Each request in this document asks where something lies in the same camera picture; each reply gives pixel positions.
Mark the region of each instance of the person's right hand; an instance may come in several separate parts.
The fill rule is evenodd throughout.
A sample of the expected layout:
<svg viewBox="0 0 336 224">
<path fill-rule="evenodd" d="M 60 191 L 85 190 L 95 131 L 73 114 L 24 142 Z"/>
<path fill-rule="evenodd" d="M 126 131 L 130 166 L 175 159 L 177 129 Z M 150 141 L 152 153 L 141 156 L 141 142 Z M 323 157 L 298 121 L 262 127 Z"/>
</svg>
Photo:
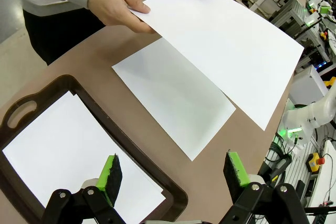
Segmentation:
<svg viewBox="0 0 336 224">
<path fill-rule="evenodd" d="M 142 0 L 88 0 L 88 8 L 107 26 L 125 25 L 136 33 L 152 33 L 153 29 L 133 15 L 126 3 L 138 12 L 150 12 Z"/>
</svg>

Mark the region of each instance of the tray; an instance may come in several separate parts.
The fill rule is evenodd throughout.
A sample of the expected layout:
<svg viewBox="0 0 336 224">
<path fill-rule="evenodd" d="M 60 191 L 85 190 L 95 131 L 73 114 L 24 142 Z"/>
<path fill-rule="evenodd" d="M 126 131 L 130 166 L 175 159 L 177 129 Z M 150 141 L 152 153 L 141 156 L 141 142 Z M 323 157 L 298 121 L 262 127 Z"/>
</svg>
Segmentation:
<svg viewBox="0 0 336 224">
<path fill-rule="evenodd" d="M 163 201 L 146 220 L 174 221 L 182 213 L 188 203 L 187 194 L 166 174 L 164 174 L 109 118 L 85 91 L 79 82 L 69 75 L 60 76 L 40 92 L 23 97 L 14 103 L 6 112 L 0 125 L 0 189 L 17 209 L 17 211 L 31 224 L 40 223 L 44 207 L 17 175 L 3 149 L 35 118 L 44 112 L 55 101 L 70 91 L 77 94 L 88 110 L 112 137 L 111 139 L 127 153 L 133 161 L 163 188 Z M 11 116 L 18 108 L 27 102 L 35 101 L 36 109 L 25 114 L 15 128 L 8 126 Z"/>
</svg>

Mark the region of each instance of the stack of paper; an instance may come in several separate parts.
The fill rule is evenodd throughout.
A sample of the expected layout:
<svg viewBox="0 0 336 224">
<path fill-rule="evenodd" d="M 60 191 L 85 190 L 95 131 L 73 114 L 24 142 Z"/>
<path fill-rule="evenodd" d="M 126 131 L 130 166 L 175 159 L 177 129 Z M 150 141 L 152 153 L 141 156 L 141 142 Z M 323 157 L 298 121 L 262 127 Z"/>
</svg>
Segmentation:
<svg viewBox="0 0 336 224">
<path fill-rule="evenodd" d="M 137 167 L 79 97 L 70 92 L 44 111 L 3 151 L 43 206 L 54 190 L 76 193 L 83 182 L 98 178 L 108 156 L 115 153 L 123 175 L 115 209 L 127 224 L 140 223 L 165 200 L 163 189 Z"/>
<path fill-rule="evenodd" d="M 145 3 L 149 14 L 133 13 L 163 39 L 113 68 L 188 157 L 193 160 L 234 111 L 214 85 L 265 130 L 303 47 L 233 0 Z M 206 87 L 213 93 L 204 99 Z"/>
</svg>

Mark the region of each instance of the concrete floor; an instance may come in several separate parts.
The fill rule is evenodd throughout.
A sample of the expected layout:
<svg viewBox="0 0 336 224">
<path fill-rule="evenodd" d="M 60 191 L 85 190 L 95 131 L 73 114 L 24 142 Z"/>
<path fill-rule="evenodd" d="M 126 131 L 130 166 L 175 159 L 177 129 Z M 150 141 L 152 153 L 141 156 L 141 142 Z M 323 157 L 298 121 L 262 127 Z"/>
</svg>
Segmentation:
<svg viewBox="0 0 336 224">
<path fill-rule="evenodd" d="M 0 106 L 2 106 L 26 82 L 47 66 L 30 45 L 20 0 L 0 0 L 0 5 Z M 261 7 L 268 14 L 278 9 L 273 0 L 266 0 Z"/>
</svg>

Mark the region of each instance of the person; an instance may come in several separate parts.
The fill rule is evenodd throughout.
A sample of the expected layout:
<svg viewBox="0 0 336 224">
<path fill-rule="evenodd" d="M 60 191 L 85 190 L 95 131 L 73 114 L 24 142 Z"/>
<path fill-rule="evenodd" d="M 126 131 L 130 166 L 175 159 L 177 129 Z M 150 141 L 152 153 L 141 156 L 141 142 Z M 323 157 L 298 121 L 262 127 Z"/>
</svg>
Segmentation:
<svg viewBox="0 0 336 224">
<path fill-rule="evenodd" d="M 48 65 L 104 26 L 125 25 L 136 33 L 152 33 L 127 6 L 150 12 L 142 0 L 22 0 L 32 47 Z"/>
</svg>

